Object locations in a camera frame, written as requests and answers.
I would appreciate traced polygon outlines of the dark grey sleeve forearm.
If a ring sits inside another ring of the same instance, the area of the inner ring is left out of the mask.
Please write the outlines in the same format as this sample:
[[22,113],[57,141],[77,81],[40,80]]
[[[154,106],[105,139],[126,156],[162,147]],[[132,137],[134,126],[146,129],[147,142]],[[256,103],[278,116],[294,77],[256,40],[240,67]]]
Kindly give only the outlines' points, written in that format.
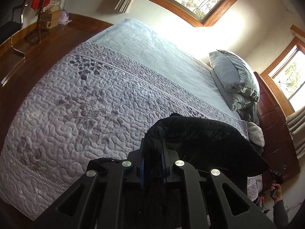
[[283,200],[277,201],[273,206],[274,224],[278,229],[288,227],[288,215],[284,207]]

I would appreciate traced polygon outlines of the person's right hand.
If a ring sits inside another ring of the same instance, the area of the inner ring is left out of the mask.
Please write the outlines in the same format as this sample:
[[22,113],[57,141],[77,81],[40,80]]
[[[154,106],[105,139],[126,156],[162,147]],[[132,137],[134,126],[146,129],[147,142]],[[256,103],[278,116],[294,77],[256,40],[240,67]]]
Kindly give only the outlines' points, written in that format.
[[283,200],[282,198],[282,188],[280,184],[273,183],[270,188],[270,197],[273,199],[274,203]]

